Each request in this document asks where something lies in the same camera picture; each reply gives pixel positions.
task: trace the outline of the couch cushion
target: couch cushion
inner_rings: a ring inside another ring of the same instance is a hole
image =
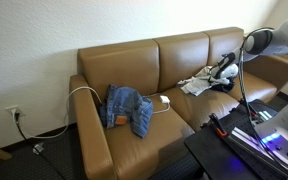
[[[210,50],[207,65],[214,66],[222,59],[223,54],[228,54],[241,46],[243,29],[228,27],[204,31],[210,38]]]
[[[154,111],[167,107],[158,96],[151,99]],[[129,125],[105,130],[118,179],[147,179],[163,161],[187,151],[184,139],[193,133],[172,108],[152,115],[149,130],[143,139],[134,135]]]
[[[171,101],[172,108],[195,130],[209,121],[209,115],[215,113],[218,118],[229,114],[238,105],[236,99],[214,90],[205,90],[198,96],[184,94],[179,88],[163,92]]]
[[[245,71],[243,73],[243,76],[244,88],[246,93],[245,95],[248,102],[251,102],[255,99],[260,99],[264,102],[268,102],[276,94],[277,89],[276,86],[274,86],[273,84],[264,81],[256,76],[253,76],[252,74]],[[238,77],[235,78],[234,83],[234,88],[228,94],[236,100],[240,100],[242,98],[242,94]]]
[[[158,92],[174,87],[179,80],[195,75],[206,66],[208,36],[190,33],[154,39],[160,48],[160,82]]]
[[[88,84],[102,100],[109,84],[129,86],[146,95],[157,91],[158,46],[153,40],[80,49],[78,61]]]

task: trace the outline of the white cable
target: white cable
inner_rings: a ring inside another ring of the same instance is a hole
[[[65,120],[68,119],[67,117],[68,117],[68,113],[69,113],[69,103],[68,103],[68,102],[69,102],[69,99],[70,99],[70,97],[71,97],[71,95],[72,95],[73,93],[75,93],[76,91],[81,90],[81,89],[89,89],[89,90],[93,91],[93,92],[96,94],[99,102],[102,104],[102,101],[101,101],[100,97],[98,96],[97,92],[96,92],[93,88],[88,87],[88,86],[78,87],[78,88],[74,89],[74,90],[68,95],[68,97],[67,97],[67,100],[66,100],[66,114],[65,114],[65,117],[64,117],[64,123],[65,123]],[[14,122],[14,123],[16,123],[16,122],[15,122],[15,113],[16,113],[16,112],[12,112],[12,114],[13,114],[13,122]],[[30,135],[30,134],[28,134],[28,133],[26,133],[26,132],[24,132],[24,131],[23,131],[23,134],[25,134],[26,136],[28,136],[28,137],[30,137],[30,138],[35,138],[35,139],[52,139],[52,138],[55,138],[55,137],[58,137],[58,136],[62,135],[62,134],[67,130],[69,124],[70,124],[69,121],[67,121],[67,124],[66,124],[65,129],[64,129],[62,132],[60,132],[59,134],[54,135],[54,136],[33,136],[33,135]]]
[[[158,113],[162,113],[162,112],[166,112],[166,111],[168,111],[169,109],[170,109],[170,103],[167,103],[167,108],[166,109],[164,109],[164,110],[161,110],[161,111],[156,111],[156,112],[153,112],[152,114],[158,114]]]

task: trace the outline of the couch armrest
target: couch armrest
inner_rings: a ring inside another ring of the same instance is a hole
[[[88,86],[81,75],[70,79],[70,92]],[[90,90],[76,91],[70,99],[70,111],[77,121],[84,168],[88,179],[116,179],[112,157]]]
[[[244,63],[244,71],[276,86],[278,93],[288,82],[288,61],[278,56],[259,56]]]

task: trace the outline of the black cable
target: black cable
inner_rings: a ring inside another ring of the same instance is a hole
[[[48,165],[51,166],[63,180],[66,180],[66,178],[62,175],[62,173],[38,149],[36,149],[35,146],[33,144],[31,144],[31,142],[29,142],[29,140],[24,136],[24,134],[23,134],[23,132],[21,130],[21,127],[19,125],[20,113],[14,113],[13,116],[15,116],[16,127],[17,127],[19,133],[21,134],[21,136],[23,137],[23,139],[25,140],[25,142],[28,143],[30,146],[32,146],[32,148],[36,152],[38,152],[38,155],[40,155],[40,157],[42,159],[44,159],[44,161],[47,162]]]
[[[245,40],[250,36],[252,35],[252,33],[258,31],[258,30],[255,30],[253,32],[251,32],[246,38]],[[249,119],[249,123],[252,127],[252,131],[254,133],[254,136],[256,138],[256,140],[258,141],[258,143],[262,146],[262,148],[266,151],[266,153],[279,165],[281,166],[283,169],[285,169],[287,172],[288,172],[288,168],[284,167],[284,166],[287,166],[288,167],[288,164],[285,163],[284,161],[282,161],[280,158],[278,158],[262,141],[261,141],[261,138],[260,136],[258,135],[258,133],[256,132],[256,130],[254,129],[253,127],[253,124],[252,124],[252,119],[251,119],[251,114],[250,114],[250,108],[249,108],[249,104],[247,102],[247,99],[246,99],[246,95],[245,95],[245,88],[244,88],[244,77],[243,77],[243,61],[242,61],[242,56],[243,56],[243,49],[244,49],[244,43],[245,43],[245,40],[243,41],[242,45],[241,45],[241,48],[240,48],[240,53],[239,53],[239,61],[238,61],[238,67],[239,67],[239,79],[240,79],[240,86],[241,86],[241,93],[242,93],[242,98],[244,99],[244,104],[245,104],[245,108],[246,108],[246,113],[247,113],[247,116],[248,116],[248,119]]]

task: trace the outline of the couch backrest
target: couch backrest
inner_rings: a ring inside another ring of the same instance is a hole
[[[195,75],[207,63],[209,38],[204,33],[182,34],[154,40],[160,53],[158,92],[175,87],[178,81]]]
[[[132,87],[142,95],[157,91],[158,46],[153,40],[80,49],[78,61],[81,73],[102,100],[109,84]]]
[[[232,52],[243,41],[243,29],[228,27],[204,31],[210,38],[208,66],[216,65],[222,59],[223,54]]]

